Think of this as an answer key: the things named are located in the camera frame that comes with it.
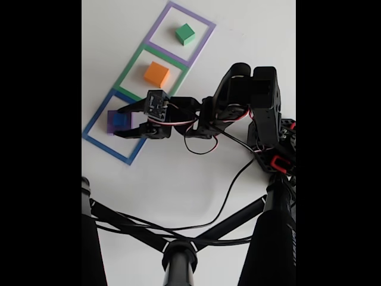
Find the purple cube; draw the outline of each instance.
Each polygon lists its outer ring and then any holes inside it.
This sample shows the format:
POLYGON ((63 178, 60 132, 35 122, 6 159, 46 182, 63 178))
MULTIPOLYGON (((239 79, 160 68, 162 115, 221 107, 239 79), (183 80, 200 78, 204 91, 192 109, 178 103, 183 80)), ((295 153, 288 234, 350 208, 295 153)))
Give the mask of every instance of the purple cube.
POLYGON ((107 111, 107 134, 114 135, 115 131, 125 131, 131 129, 131 113, 125 114, 127 120, 124 120, 124 125, 115 126, 114 125, 114 116, 118 114, 116 110, 108 110, 107 111))

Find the blue cube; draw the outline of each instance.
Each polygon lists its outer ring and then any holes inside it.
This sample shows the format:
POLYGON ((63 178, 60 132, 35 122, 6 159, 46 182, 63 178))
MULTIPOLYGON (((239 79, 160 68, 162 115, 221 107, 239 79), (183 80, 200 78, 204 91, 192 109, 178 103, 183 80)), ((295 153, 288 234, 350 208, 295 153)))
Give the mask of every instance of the blue cube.
POLYGON ((127 124, 127 116, 122 113, 116 113, 113 118, 113 125, 115 127, 123 127, 127 124))

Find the blue square outline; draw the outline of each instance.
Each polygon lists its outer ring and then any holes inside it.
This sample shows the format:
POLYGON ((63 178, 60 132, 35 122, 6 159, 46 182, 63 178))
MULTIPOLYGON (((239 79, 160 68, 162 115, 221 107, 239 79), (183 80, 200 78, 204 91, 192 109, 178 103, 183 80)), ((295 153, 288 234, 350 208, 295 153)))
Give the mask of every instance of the blue square outline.
POLYGON ((102 104, 99 106, 98 110, 95 112, 93 117, 90 119, 89 123, 86 125, 85 129, 82 132, 82 138, 89 141, 91 144, 97 146, 98 148, 102 149, 103 151, 107 152, 108 154, 114 156, 115 158, 125 162, 128 165, 131 165, 132 162, 134 161, 136 155, 139 153, 140 149, 143 147, 147 138, 140 139, 139 142, 136 144, 134 150, 132 151, 131 155, 127 158, 127 157, 121 155, 120 153, 114 151, 110 147, 107 147, 103 143, 100 143, 98 140, 92 138, 89 135, 91 128, 93 127, 93 125, 95 124, 95 122, 97 121, 99 116, 102 114, 103 110, 106 108, 106 105, 108 104, 108 102, 110 101, 110 99, 112 97, 117 97, 117 98, 123 100, 124 102, 126 102, 128 104, 132 104, 132 103, 136 102, 136 100, 133 100, 132 98, 128 97, 127 95, 124 95, 121 92, 117 91, 116 89, 112 88, 109 91, 109 93, 107 94, 106 98, 103 100, 102 104))

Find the foam grip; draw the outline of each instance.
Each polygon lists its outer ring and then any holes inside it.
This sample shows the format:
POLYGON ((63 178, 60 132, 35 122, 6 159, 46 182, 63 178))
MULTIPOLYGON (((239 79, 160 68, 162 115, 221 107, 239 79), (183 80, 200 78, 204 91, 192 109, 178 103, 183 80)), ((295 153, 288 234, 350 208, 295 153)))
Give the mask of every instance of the foam grip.
POLYGON ((296 285, 296 223, 279 210, 261 214, 238 286, 296 285))
POLYGON ((95 221, 82 214, 82 286, 107 286, 95 221))

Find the white surface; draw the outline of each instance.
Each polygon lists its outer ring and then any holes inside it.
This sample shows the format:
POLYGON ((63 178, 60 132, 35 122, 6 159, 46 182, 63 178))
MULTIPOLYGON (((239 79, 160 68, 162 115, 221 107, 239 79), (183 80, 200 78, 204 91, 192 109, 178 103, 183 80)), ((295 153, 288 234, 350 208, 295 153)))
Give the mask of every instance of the white surface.
MULTIPOLYGON (((217 27, 177 92, 201 100, 213 95, 227 69, 237 62, 275 66, 284 117, 296 119, 296 15, 294 0, 176 1, 217 27)), ((82 130, 148 33, 166 0, 82 0, 82 130)), ((227 129, 245 140, 248 119, 227 129)), ((176 227, 210 221, 235 174, 249 160, 237 143, 218 137, 215 152, 186 151, 175 131, 169 139, 147 141, 131 166, 82 140, 82 175, 93 198, 121 212, 176 227)), ((207 150, 212 140, 190 140, 207 150)), ((225 218, 266 192, 268 177, 258 164, 236 181, 225 218)), ((224 237, 252 234, 252 220, 224 237)), ((184 232, 198 235, 204 229, 184 232)), ((161 285, 162 255, 134 238, 99 231, 110 286, 161 285)), ((195 286, 237 285, 247 245, 207 247, 198 254, 195 286)))
POLYGON ((171 88, 181 75, 182 70, 146 50, 142 51, 138 56, 120 86, 140 98, 146 98, 147 92, 150 89, 157 89, 156 86, 148 83, 144 79, 144 74, 153 61, 169 69, 170 75, 162 88, 163 91, 169 94, 171 88))
POLYGON ((166 49, 168 52, 189 61, 208 29, 208 25, 172 7, 156 32, 152 35, 150 41, 166 49), (175 36, 176 29, 184 24, 188 24, 196 34, 196 38, 185 46, 175 36))
MULTIPOLYGON (((126 105, 129 104, 117 97, 111 97, 105 109, 91 127, 89 135, 100 143, 103 143, 107 147, 110 147, 114 151, 128 158, 135 149, 136 144, 138 144, 139 139, 125 140, 121 137, 107 134, 107 111, 117 110, 126 105)), ((143 113, 133 113, 132 128, 139 127, 139 124, 146 120, 147 118, 143 113)))

